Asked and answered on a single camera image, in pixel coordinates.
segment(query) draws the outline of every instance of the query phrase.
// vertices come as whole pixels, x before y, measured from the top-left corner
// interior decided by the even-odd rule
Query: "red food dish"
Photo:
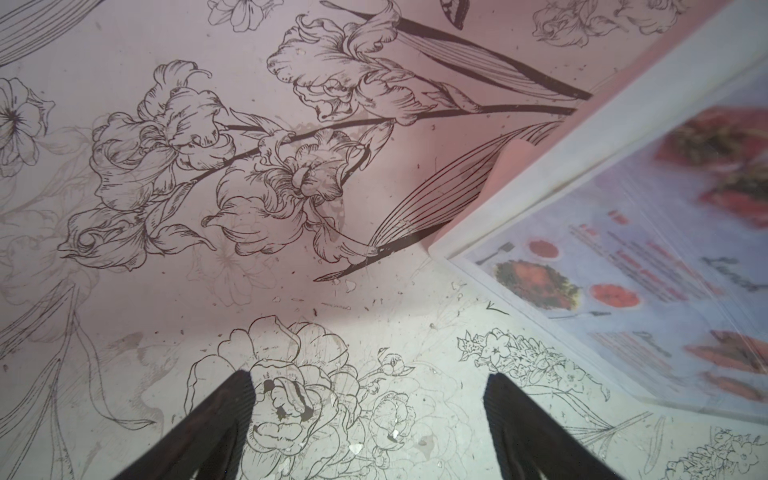
[[[656,158],[729,170],[768,150],[768,109],[712,107],[672,130]]]
[[[705,380],[724,392],[740,396],[753,402],[768,403],[768,394],[756,389],[748,383],[732,379],[729,376],[715,376],[709,372],[702,374]]]
[[[609,283],[593,285],[589,288],[589,293],[598,302],[614,308],[628,308],[640,305],[640,297],[635,292],[619,285]]]
[[[534,255],[538,255],[541,258],[557,258],[560,255],[560,250],[553,243],[549,243],[547,240],[533,240],[528,244],[528,248],[531,249]]]
[[[707,192],[701,200],[717,205],[743,218],[756,228],[768,227],[768,201],[738,190],[724,189]]]

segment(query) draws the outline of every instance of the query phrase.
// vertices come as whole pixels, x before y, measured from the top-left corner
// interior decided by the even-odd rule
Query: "flower stem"
[[[553,115],[571,115],[576,111],[575,108],[567,108],[567,107],[556,107],[554,105],[530,105],[530,104],[509,104],[509,105],[488,105],[481,107],[479,111],[463,111],[463,110],[439,110],[439,111],[427,111],[424,113],[421,113],[416,116],[416,120],[428,120],[428,119],[434,119],[434,118],[452,118],[452,117],[464,117],[466,115],[477,115],[477,114],[500,114],[500,113],[517,113],[517,112],[531,112],[531,113],[543,113],[543,114],[553,114]],[[316,128],[315,130],[308,131],[303,134],[298,134],[294,137],[292,137],[288,143],[293,143],[297,141],[303,141],[308,138],[312,138],[315,136],[315,134],[321,130],[325,130],[326,128],[332,128],[334,130],[340,130],[342,128],[352,128],[352,127],[368,127],[371,125],[378,125],[382,124],[384,122],[390,121],[390,118],[364,118],[362,120],[351,120],[351,121],[343,121],[338,124],[334,125],[328,125],[327,127],[321,127]],[[234,131],[264,131],[261,127],[255,127],[250,125],[226,125],[226,127],[229,130]],[[228,161],[225,161],[224,164],[219,168],[214,168],[211,170],[208,170],[194,179],[196,181],[203,180],[206,177],[209,177],[210,175],[215,174],[222,168],[229,167],[233,162],[238,161],[242,158],[248,158],[255,154],[259,153],[259,148],[252,148],[248,151],[244,151],[241,154],[237,154]],[[350,170],[348,173],[351,174],[355,168]]]

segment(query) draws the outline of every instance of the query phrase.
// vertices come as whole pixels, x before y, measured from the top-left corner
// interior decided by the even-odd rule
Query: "black line art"
[[[193,228],[165,223],[196,184],[225,170],[216,191],[219,210],[205,217],[201,226],[220,228],[241,256],[274,254],[311,232],[320,258],[329,263],[344,259],[350,264],[344,272],[319,279],[332,280],[434,233],[477,196],[501,147],[514,137],[536,143],[560,121],[502,135],[458,159],[443,171],[445,175],[427,180],[385,220],[369,243],[363,243],[339,231],[324,208],[341,198],[344,183],[379,154],[396,125],[472,114],[529,111],[569,115],[574,111],[546,104],[480,105],[448,83],[418,76],[387,58],[374,58],[371,54],[403,35],[431,35],[425,45],[432,45],[432,41],[445,43],[441,35],[447,34],[402,20],[393,2],[367,18],[365,23],[341,28],[328,19],[310,22],[300,15],[297,26],[267,59],[267,69],[292,84],[302,103],[315,109],[319,121],[335,122],[308,132],[296,133],[268,118],[227,108],[213,91],[191,88],[192,77],[212,77],[192,61],[159,65],[154,71],[155,86],[139,103],[137,115],[116,112],[94,129],[91,168],[101,179],[96,192],[101,205],[70,218],[67,241],[59,250],[84,266],[127,270],[142,266],[149,255],[175,254],[195,245],[216,250]],[[403,25],[410,25],[406,30],[412,33],[404,31]],[[550,92],[588,98],[586,92],[579,93],[519,62],[461,43],[451,35],[446,38],[450,48],[495,55],[506,62],[507,69],[514,65],[509,81],[518,82],[534,97]],[[322,60],[304,61],[307,52]],[[344,84],[333,78],[340,68],[350,73]],[[405,80],[420,82],[423,91],[402,86]],[[375,118],[347,120],[358,111]],[[358,138],[343,131],[361,126],[369,129]],[[235,134],[256,141],[257,146],[237,153]],[[435,198],[435,188],[443,183],[462,183],[456,174],[464,166],[472,174],[462,188]],[[177,182],[181,170],[201,173]]]
[[[365,20],[375,16],[347,10],[327,0],[321,0],[320,3],[329,8],[345,10]],[[395,4],[390,2],[388,9],[396,9]],[[398,20],[393,25],[397,29],[394,39],[415,48],[439,64],[475,80],[536,98],[588,100],[592,97],[592,94],[587,91],[565,84],[530,65],[488,50],[464,38],[407,18],[398,18]]]
[[[237,32],[256,30],[273,8],[282,5],[283,0],[208,0],[208,23],[221,25],[229,23]]]
[[[765,444],[759,435],[736,435],[729,429],[712,427],[710,441],[668,462],[665,478],[660,480],[717,480],[736,473],[744,475],[760,461],[754,447]]]
[[[0,18],[0,67],[69,31],[104,0],[30,0]]]
[[[377,249],[374,255],[315,281],[334,280],[349,275],[440,230],[477,198],[499,153],[509,141],[521,138],[538,144],[560,123],[552,121],[519,128],[445,165],[424,180],[379,225],[369,241],[369,245]]]
[[[16,435],[17,442],[6,454],[2,468],[4,478],[19,472],[32,442],[44,435],[41,427],[50,429],[52,452],[51,477],[74,478],[74,468],[58,418],[59,375],[67,354],[77,340],[88,358],[88,391],[91,405],[98,415],[129,430],[139,430],[154,422],[148,419],[119,419],[108,405],[101,380],[101,364],[93,342],[80,326],[77,315],[78,288],[72,282],[59,283],[24,315],[0,330],[0,360],[24,348],[28,340],[41,341],[40,335],[54,330],[59,350],[49,359],[24,398],[0,418],[0,438]]]
[[[399,478],[406,466],[408,478],[434,478],[436,459],[464,478],[456,439],[472,430],[446,395],[455,381],[429,364],[406,365],[387,347],[376,363],[359,372],[345,341],[328,329],[265,316],[232,330],[215,354],[192,365],[184,411],[216,388],[219,375],[245,369],[257,394],[245,478]]]
[[[646,460],[643,467],[645,475],[648,475],[659,461],[661,447],[664,444],[664,423],[666,421],[667,417],[659,415],[659,419],[656,421],[656,425],[654,425],[654,435],[650,437],[650,444],[648,445],[648,460]]]
[[[622,0],[619,9],[616,2],[605,0],[546,3],[533,14],[533,36],[554,47],[584,47],[591,37],[602,37],[617,29],[637,27],[643,35],[664,33],[687,10],[679,0]]]
[[[35,141],[48,133],[48,113],[54,106],[18,78],[0,78],[0,176],[14,177],[24,165],[38,162],[40,152]]]
[[[485,367],[493,373],[504,373],[531,396],[550,396],[561,401],[565,408],[583,418],[589,426],[565,425],[564,427],[580,442],[595,450],[605,459],[613,437],[622,430],[639,423],[652,414],[640,413],[612,425],[603,420],[585,400],[596,397],[605,402],[611,392],[596,382],[581,367],[554,349],[533,337],[515,335],[493,329],[485,335],[457,338],[462,352],[460,362],[475,358],[475,366]],[[564,413],[551,412],[555,418],[566,418]]]
[[[464,20],[469,12],[469,0],[440,0],[440,7],[454,27],[459,30],[464,28]]]

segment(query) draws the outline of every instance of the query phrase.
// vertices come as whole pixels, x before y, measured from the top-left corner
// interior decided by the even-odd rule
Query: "stain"
[[[429,460],[432,456],[432,451],[435,449],[435,436],[425,435],[414,446],[424,454],[426,460]]]
[[[342,309],[342,310],[351,310],[351,309],[352,309],[352,307],[351,307],[351,306],[344,306],[344,305],[334,305],[333,303],[325,303],[325,302],[321,302],[321,303],[322,303],[323,305],[325,305],[325,306],[332,306],[333,308],[340,308],[340,309]]]

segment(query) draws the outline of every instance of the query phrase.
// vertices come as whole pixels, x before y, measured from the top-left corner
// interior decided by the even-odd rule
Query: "peony drawing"
[[[390,373],[392,359],[400,359],[390,355],[361,375],[344,340],[328,329],[265,316],[233,330],[216,354],[192,365],[184,409],[235,370],[250,372],[256,403],[241,464],[249,480],[405,478],[398,475],[406,467],[434,475],[436,462],[461,468],[454,435],[464,431],[463,415],[433,399],[435,387],[421,388],[409,375],[415,367]],[[440,442],[432,439],[437,432]]]

